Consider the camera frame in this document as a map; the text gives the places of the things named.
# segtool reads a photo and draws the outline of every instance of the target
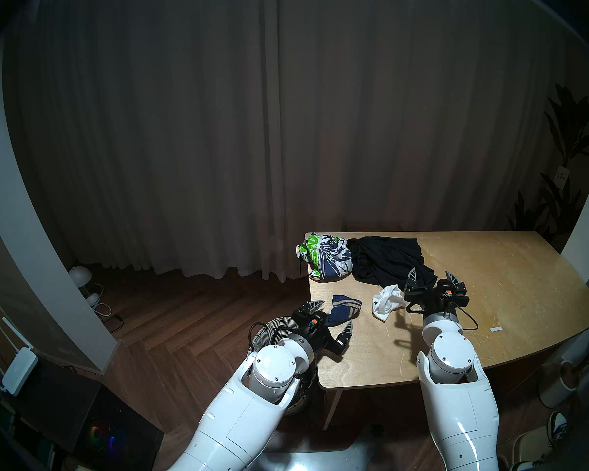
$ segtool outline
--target laundry basket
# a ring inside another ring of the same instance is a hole
[[[292,333],[299,326],[291,317],[277,317],[266,324],[256,322],[249,330],[249,339],[251,339],[251,331],[256,325],[261,325],[262,328],[255,334],[251,340],[251,346],[247,352],[247,356],[254,351],[260,351],[268,344],[275,344],[281,338]],[[317,362],[313,361],[305,373],[295,376],[300,380],[299,389],[293,397],[292,403],[286,409],[286,415],[293,415],[305,408],[309,401],[312,385],[317,380]]]

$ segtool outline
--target router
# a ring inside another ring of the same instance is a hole
[[[9,336],[7,336],[0,326],[0,331],[7,341],[11,343],[13,349],[15,349],[15,358],[13,358],[13,361],[7,368],[6,372],[2,371],[2,368],[0,367],[0,373],[2,374],[2,386],[0,386],[0,391],[7,391],[11,393],[11,395],[17,396],[24,386],[24,382],[35,368],[39,358],[34,352],[32,352],[33,347],[31,343],[26,340],[20,331],[15,329],[6,317],[3,317],[2,320],[26,344],[23,348],[17,349],[17,346],[13,344],[13,341],[11,341]]]

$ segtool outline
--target lamp shade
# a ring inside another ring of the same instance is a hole
[[[92,272],[84,266],[75,266],[70,271],[70,278],[77,287],[82,287],[92,279]]]

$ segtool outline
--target blue sock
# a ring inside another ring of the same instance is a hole
[[[334,327],[354,317],[360,308],[362,302],[358,299],[352,299],[346,295],[334,295],[332,297],[332,312],[327,318],[327,326]]]

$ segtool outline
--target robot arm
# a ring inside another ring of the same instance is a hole
[[[293,313],[299,329],[277,344],[252,352],[205,410],[192,441],[170,471],[241,471],[266,447],[299,379],[318,352],[342,354],[352,324],[334,339],[327,314],[309,303]]]
[[[409,276],[404,291],[406,301],[422,307],[411,312],[424,317],[429,352],[419,352],[417,369],[429,431],[447,470],[497,471],[497,404],[456,317],[454,305],[469,303],[465,285],[450,273],[447,278],[434,288],[415,289],[416,276]],[[467,382],[460,383],[463,376]]]

